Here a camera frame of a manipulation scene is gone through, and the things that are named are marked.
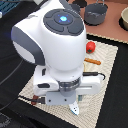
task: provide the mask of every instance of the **bowl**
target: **bowl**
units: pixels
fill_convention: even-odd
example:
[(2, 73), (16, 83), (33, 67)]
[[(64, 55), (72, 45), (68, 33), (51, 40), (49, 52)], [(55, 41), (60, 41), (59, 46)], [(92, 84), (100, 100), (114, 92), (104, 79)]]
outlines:
[(128, 30), (128, 7), (122, 11), (121, 17), (123, 19), (124, 27)]

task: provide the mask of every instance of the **dark table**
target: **dark table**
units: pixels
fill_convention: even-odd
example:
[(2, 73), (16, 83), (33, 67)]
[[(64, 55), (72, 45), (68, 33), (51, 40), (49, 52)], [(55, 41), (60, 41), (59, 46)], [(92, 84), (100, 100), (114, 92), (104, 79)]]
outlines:
[[(36, 7), (35, 3), (21, 2), (0, 19), (0, 81), (10, 74), (21, 58), (11, 41), (11, 28), (24, 19)], [(88, 39), (117, 46), (118, 52), (108, 82), (96, 128), (128, 128), (128, 44), (87, 35)], [(23, 62), (22, 66), (0, 86), (0, 107), (8, 104), (21, 92), (34, 73), (35, 65)], [(2, 113), (27, 124), (22, 117), (28, 117), (51, 128), (75, 128), (70, 123), (16, 100)]]

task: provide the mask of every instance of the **blue light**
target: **blue light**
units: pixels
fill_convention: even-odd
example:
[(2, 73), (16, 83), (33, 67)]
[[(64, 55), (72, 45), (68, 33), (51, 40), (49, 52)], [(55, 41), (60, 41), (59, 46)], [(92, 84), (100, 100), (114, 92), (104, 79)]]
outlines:
[(61, 19), (62, 21), (66, 21), (66, 20), (67, 20), (67, 17), (61, 16), (60, 19)]

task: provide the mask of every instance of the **placemat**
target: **placemat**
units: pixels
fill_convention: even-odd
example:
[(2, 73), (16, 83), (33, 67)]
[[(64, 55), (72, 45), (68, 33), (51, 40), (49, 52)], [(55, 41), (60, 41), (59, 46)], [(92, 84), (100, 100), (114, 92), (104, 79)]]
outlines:
[[(84, 95), (83, 100), (77, 102), (80, 109), (79, 115), (74, 115), (69, 109), (68, 105), (59, 105), (59, 106), (47, 106), (42, 104), (37, 104), (35, 107), (53, 114), (62, 120), (65, 120), (79, 128), (95, 128), (97, 119), (99, 116), (99, 112), (101, 109), (101, 105), (103, 102), (103, 98), (105, 95), (105, 91), (107, 88), (107, 84), (109, 81), (109, 77), (111, 75), (112, 67), (114, 64), (114, 60), (118, 51), (118, 47), (107, 45), (101, 42), (96, 42), (96, 49), (94, 53), (86, 54), (86, 58), (95, 59), (101, 61), (101, 65), (96, 65), (88, 62), (84, 62), (86, 72), (94, 72), (98, 71), (99, 73), (103, 73), (106, 76), (106, 79), (101, 83), (101, 91), (95, 95)], [(25, 96), (27, 98), (33, 97), (33, 76), (28, 81), (26, 86), (22, 89), (19, 95)], [(31, 104), (29, 101), (19, 98), (24, 102)]]

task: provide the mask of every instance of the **white robot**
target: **white robot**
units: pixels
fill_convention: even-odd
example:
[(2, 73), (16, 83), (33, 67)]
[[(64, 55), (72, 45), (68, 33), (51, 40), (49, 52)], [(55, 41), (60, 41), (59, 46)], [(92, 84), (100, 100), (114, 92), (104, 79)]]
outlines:
[(47, 105), (69, 105), (79, 114), (76, 95), (100, 91), (102, 73), (83, 73), (86, 29), (66, 0), (46, 1), (38, 11), (13, 26), (15, 49), (36, 66), (33, 92)]

